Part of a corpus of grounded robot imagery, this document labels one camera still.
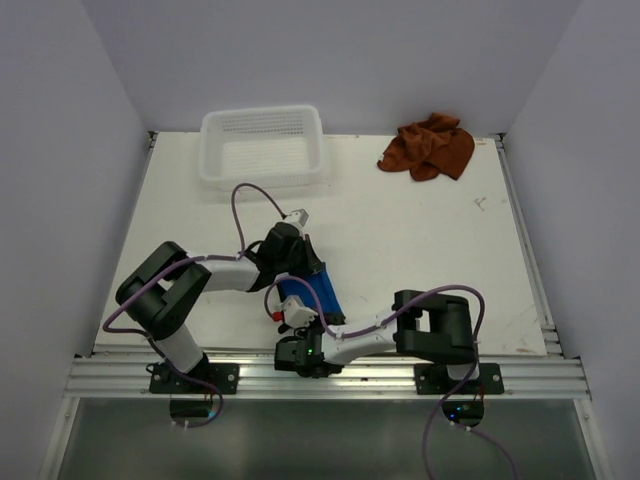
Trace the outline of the blue and grey towel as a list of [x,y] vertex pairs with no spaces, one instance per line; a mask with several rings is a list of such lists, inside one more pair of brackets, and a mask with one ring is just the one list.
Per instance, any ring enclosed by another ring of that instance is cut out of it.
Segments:
[[321,324],[319,310],[322,310],[327,325],[337,326],[345,323],[346,317],[339,303],[335,289],[326,268],[323,272],[303,279],[297,276],[281,274],[276,277],[276,290],[280,303],[287,297],[297,295],[303,304],[317,313],[310,325]]

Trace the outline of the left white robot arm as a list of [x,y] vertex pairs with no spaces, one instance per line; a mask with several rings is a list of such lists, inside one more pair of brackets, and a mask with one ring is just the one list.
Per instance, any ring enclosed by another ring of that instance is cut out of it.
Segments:
[[191,256],[173,241],[162,243],[116,290],[119,306],[103,329],[122,313],[138,326],[130,333],[145,337],[165,359],[172,379],[185,392],[201,390],[214,380],[209,360],[186,326],[200,295],[207,291],[259,292],[276,279],[292,275],[311,285],[322,309],[337,313],[326,264],[313,249],[310,237],[281,221],[266,237],[243,243],[234,256]]

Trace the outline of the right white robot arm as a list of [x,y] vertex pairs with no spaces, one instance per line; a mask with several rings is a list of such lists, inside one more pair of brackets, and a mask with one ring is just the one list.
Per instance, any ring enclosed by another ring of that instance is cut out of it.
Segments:
[[469,301],[444,287],[402,290],[386,310],[363,321],[322,325],[277,342],[274,368],[303,378],[326,378],[361,357],[395,351],[445,369],[451,389],[468,392],[481,380]]

